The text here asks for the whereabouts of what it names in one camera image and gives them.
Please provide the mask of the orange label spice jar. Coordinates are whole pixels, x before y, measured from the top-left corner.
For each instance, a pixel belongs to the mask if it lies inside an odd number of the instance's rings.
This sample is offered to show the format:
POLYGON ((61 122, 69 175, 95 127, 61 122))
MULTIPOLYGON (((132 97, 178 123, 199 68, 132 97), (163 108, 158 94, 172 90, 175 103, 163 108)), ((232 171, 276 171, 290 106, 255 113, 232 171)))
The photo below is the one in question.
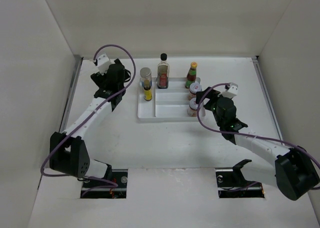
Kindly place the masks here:
POLYGON ((196 97, 197 92, 202 91, 202 86, 198 82, 194 82, 189 87, 188 99, 191 100, 192 98, 196 97))
POLYGON ((192 98, 189 101, 187 114, 190 117, 196 117, 197 116, 198 104, 196 103, 196 100, 197 100, 196 98, 192 98))

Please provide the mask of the red chili sauce bottle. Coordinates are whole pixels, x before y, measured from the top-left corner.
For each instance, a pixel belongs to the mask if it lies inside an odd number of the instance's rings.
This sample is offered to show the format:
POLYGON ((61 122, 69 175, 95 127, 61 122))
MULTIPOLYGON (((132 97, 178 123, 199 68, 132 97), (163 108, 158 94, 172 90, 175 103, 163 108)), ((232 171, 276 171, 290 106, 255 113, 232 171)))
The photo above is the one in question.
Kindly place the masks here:
POLYGON ((187 89, 190 88, 190 85, 196 81, 197 78, 197 62, 192 62, 190 64, 189 71, 186 76, 185 87, 187 89))

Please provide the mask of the white jar silver lid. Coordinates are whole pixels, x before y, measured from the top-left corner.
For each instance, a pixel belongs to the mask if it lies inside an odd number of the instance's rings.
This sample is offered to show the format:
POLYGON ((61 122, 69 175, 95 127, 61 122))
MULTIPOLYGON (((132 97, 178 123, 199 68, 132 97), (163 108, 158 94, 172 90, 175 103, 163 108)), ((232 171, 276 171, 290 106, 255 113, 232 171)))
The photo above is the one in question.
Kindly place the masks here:
POLYGON ((150 86, 152 86, 152 72, 148 67, 143 67, 140 70, 140 84, 144 87, 145 80, 149 80, 150 86))

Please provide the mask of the small yellow label bottle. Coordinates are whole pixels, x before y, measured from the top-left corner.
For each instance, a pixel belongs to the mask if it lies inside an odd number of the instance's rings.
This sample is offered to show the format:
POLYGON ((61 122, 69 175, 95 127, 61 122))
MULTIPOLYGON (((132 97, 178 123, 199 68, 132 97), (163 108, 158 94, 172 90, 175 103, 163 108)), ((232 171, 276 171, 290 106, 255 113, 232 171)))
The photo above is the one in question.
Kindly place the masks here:
POLYGON ((152 99, 152 87, 148 79, 143 82, 144 99, 150 101, 152 99))

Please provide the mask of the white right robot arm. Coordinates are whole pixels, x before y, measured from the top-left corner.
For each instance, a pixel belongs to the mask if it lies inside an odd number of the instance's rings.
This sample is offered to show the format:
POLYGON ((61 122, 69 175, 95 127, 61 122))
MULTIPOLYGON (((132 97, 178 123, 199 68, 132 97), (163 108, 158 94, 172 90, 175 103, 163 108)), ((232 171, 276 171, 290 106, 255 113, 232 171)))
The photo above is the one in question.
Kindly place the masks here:
POLYGON ((316 169, 319 162, 304 148, 292 143, 256 135, 247 124, 236 115, 237 108, 233 98, 238 94, 235 83, 224 83, 225 91, 219 92, 216 86, 196 93, 198 109, 204 108, 213 113, 217 130, 225 140, 243 147, 268 162, 273 171, 247 171, 243 167, 250 162, 245 159, 233 167, 232 180, 236 185, 248 181, 267 183, 275 186, 290 200, 298 200, 310 190, 320 188, 320 176, 316 169))

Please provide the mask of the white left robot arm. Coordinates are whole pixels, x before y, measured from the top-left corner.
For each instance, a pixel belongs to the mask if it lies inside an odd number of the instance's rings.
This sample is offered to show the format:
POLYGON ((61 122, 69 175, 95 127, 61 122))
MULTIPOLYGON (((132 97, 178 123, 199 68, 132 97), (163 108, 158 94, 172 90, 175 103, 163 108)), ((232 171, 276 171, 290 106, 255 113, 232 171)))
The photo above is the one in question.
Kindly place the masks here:
POLYGON ((131 73, 120 59, 111 61, 101 55, 95 63, 99 71, 92 74, 91 79, 98 90, 87 109, 69 128, 50 137, 49 166, 63 175, 79 179, 93 177, 99 186, 107 187, 112 182, 112 166, 90 158, 89 139, 121 102, 131 73))

